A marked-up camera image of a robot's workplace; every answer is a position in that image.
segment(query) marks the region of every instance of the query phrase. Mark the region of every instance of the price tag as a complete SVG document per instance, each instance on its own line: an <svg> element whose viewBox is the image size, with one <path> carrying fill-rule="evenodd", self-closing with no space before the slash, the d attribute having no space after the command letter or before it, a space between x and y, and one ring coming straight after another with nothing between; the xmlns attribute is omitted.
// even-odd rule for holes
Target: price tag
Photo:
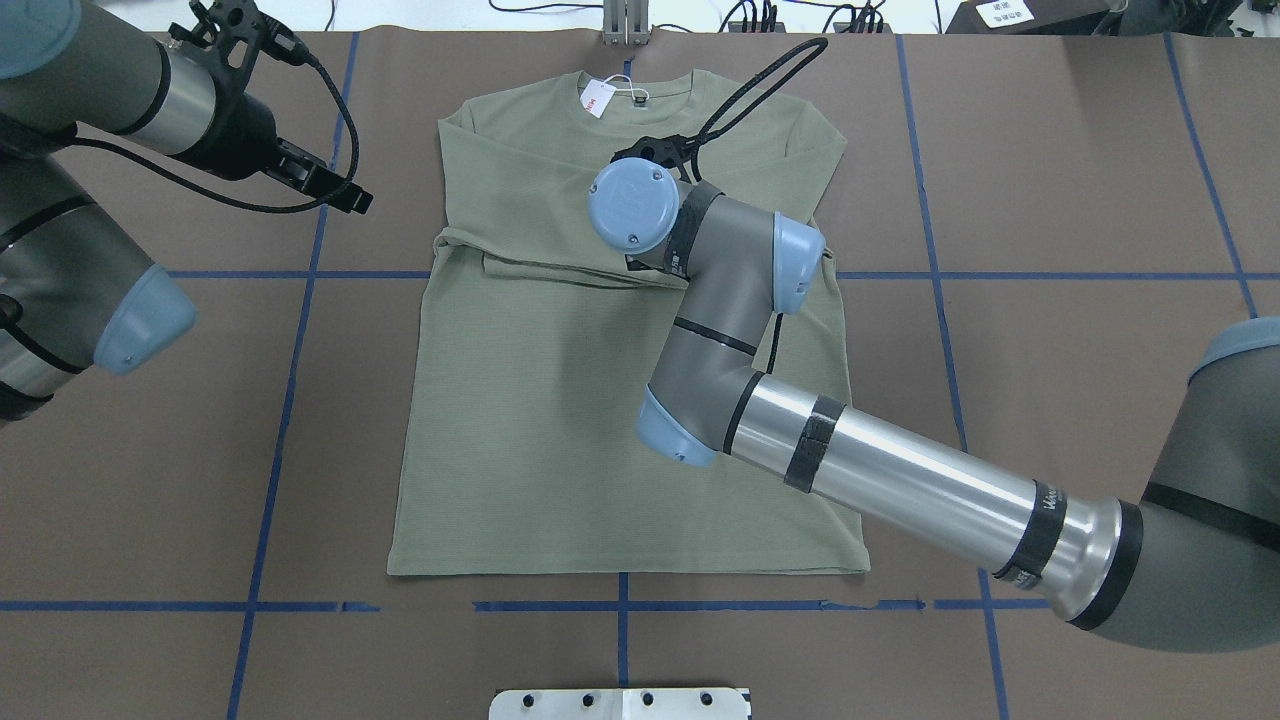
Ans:
<svg viewBox="0 0 1280 720"><path fill-rule="evenodd" d="M617 91L618 88L612 85L591 78L588 81L586 88L582 90L582 109L596 118L603 117L604 109L609 106L609 100Z"/></svg>
<svg viewBox="0 0 1280 720"><path fill-rule="evenodd" d="M997 0L975 8L987 27L1005 27L1036 19L1023 0Z"/></svg>

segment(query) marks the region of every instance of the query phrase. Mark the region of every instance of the white label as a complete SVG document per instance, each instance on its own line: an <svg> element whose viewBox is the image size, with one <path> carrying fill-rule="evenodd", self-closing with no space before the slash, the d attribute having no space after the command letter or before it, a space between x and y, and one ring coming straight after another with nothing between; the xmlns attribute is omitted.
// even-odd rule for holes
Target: white label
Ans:
<svg viewBox="0 0 1280 720"><path fill-rule="evenodd" d="M1036 19L1036 15L1027 9L1027 3L1023 3L1023 0L998 0L978 5L977 10L982 15L982 22L987 23L987 27L1015 26Z"/></svg>
<svg viewBox="0 0 1280 720"><path fill-rule="evenodd" d="M596 118L603 117L604 109L609 106L609 100L617 91L618 88L612 85L591 78L586 83L586 90L582 91L582 109Z"/></svg>

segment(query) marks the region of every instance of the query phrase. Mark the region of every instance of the green shirt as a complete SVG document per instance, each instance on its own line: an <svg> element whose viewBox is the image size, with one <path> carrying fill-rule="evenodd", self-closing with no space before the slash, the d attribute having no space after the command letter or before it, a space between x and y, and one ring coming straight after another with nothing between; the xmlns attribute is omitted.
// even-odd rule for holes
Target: green shirt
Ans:
<svg viewBox="0 0 1280 720"><path fill-rule="evenodd" d="M685 283L627 270L593 231L586 188L644 135L695 135L739 85L694 70L637 85L644 108L617 94L598 119L579 101L588 79L476 97L439 124L448 227L422 296L388 573L867 570L855 512L636 438ZM812 104L776 95L699 164L727 195L810 222L844 147ZM847 401L829 258L822 270L783 323L776 374Z"/></svg>

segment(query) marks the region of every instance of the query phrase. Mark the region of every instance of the white tag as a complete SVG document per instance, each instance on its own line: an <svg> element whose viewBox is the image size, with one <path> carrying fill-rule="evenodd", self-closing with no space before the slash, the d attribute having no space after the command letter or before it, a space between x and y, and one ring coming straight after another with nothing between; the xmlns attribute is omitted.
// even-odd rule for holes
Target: white tag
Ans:
<svg viewBox="0 0 1280 720"><path fill-rule="evenodd" d="M1005 27L1036 19L1023 0L997 0L975 8L987 27Z"/></svg>
<svg viewBox="0 0 1280 720"><path fill-rule="evenodd" d="M609 100L617 91L618 88L612 85L591 78L586 83L586 90L582 91L582 109L596 118L603 117L604 109L609 106Z"/></svg>

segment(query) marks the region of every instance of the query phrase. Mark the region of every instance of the white mounting plate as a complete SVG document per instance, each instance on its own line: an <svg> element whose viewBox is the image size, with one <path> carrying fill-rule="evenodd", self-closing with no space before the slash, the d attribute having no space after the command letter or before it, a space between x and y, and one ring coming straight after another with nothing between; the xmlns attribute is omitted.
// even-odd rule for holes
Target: white mounting plate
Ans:
<svg viewBox="0 0 1280 720"><path fill-rule="evenodd" d="M503 691L489 720L750 720L750 697L736 688Z"/></svg>

